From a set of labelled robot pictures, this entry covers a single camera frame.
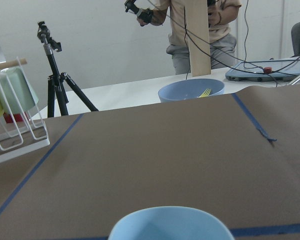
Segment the light blue plastic cup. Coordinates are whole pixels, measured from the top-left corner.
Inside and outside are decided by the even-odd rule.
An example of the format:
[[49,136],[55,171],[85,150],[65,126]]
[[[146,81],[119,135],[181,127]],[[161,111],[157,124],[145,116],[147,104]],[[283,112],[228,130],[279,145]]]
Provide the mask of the light blue plastic cup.
[[158,206],[132,212],[112,228],[110,240],[233,240],[215,216],[185,206]]

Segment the blue bowl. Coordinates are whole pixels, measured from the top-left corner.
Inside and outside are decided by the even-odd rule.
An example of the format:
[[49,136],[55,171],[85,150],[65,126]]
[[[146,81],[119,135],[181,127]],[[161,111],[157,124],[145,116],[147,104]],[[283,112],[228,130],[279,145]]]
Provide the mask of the blue bowl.
[[189,100],[199,98],[206,89],[211,89],[209,96],[222,95],[225,84],[210,78],[181,80],[162,87],[158,97],[161,103]]

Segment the yellow plastic fork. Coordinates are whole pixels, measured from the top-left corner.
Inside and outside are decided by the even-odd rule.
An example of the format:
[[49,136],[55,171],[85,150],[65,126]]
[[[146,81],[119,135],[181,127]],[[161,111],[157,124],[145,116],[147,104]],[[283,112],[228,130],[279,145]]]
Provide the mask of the yellow plastic fork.
[[212,89],[211,88],[207,88],[203,91],[203,93],[199,96],[199,98],[204,98],[204,97],[208,97],[210,96],[212,92]]

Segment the wooden teleoperation board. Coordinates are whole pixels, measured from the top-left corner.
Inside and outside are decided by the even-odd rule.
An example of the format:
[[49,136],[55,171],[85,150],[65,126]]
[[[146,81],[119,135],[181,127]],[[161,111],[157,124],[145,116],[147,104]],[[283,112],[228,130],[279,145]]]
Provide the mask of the wooden teleoperation board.
[[211,73],[211,57],[206,0],[187,0],[185,2],[185,31],[192,76],[209,75]]

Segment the standing operator beige shirt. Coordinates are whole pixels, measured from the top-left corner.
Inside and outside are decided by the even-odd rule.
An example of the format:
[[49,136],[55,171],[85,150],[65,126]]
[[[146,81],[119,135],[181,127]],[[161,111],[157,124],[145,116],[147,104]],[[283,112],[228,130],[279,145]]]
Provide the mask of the standing operator beige shirt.
[[199,75],[201,67],[211,69],[235,64],[236,38],[229,24],[237,19],[239,0],[152,0],[147,9],[133,0],[124,3],[126,12],[136,15],[140,26],[162,25],[170,19],[171,32],[166,53],[171,55],[177,75]]

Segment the pale green cup in rack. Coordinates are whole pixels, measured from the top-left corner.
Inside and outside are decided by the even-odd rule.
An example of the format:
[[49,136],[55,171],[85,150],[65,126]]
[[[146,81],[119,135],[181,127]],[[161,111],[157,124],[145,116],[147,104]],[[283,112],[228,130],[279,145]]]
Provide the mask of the pale green cup in rack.
[[11,67],[0,71],[0,102],[4,112],[20,114],[35,107],[38,101],[22,68]]

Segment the blue teach pendant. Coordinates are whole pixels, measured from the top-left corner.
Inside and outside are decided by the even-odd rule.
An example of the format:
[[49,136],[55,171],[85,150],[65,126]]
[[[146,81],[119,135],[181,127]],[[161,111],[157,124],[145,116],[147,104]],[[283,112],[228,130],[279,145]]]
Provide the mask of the blue teach pendant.
[[300,75],[300,57],[264,61],[241,61],[225,74],[229,81],[290,82]]

